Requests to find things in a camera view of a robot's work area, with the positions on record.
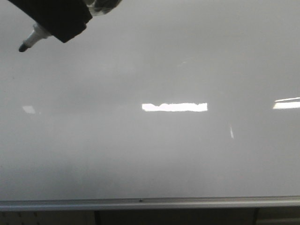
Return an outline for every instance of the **metal ledge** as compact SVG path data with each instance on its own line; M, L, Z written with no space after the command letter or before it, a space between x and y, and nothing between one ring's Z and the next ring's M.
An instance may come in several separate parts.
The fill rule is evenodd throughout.
M300 206L300 196L0 201L0 211L150 210Z

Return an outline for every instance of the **dark sleeve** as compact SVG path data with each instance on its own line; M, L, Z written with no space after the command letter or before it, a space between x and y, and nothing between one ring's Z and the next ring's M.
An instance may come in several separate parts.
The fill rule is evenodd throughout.
M92 18L82 0L9 0L63 43L83 32Z

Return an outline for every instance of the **white surface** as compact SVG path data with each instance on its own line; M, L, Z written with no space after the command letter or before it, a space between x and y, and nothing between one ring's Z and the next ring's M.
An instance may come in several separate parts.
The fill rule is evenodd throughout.
M24 53L0 5L0 200L300 195L299 1L126 0Z

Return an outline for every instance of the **whiteboard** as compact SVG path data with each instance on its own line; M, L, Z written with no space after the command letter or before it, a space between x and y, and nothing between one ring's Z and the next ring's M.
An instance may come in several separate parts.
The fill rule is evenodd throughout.
M296 0L126 0L66 44L19 53L34 21L2 1L0 205L300 205L299 11Z

